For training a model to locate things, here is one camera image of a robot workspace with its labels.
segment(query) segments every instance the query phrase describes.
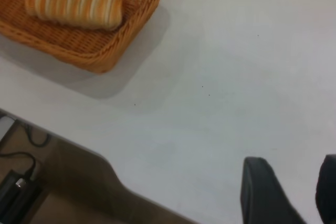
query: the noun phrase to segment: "wicker basket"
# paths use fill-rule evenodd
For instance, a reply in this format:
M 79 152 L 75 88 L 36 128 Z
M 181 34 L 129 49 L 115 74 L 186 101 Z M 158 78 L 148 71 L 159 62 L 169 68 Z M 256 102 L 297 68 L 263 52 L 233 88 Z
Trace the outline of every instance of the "wicker basket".
M 24 0 L 0 0 L 0 33 L 95 73 L 113 68 L 160 0 L 123 0 L 123 23 L 114 32 L 54 25 L 29 17 Z

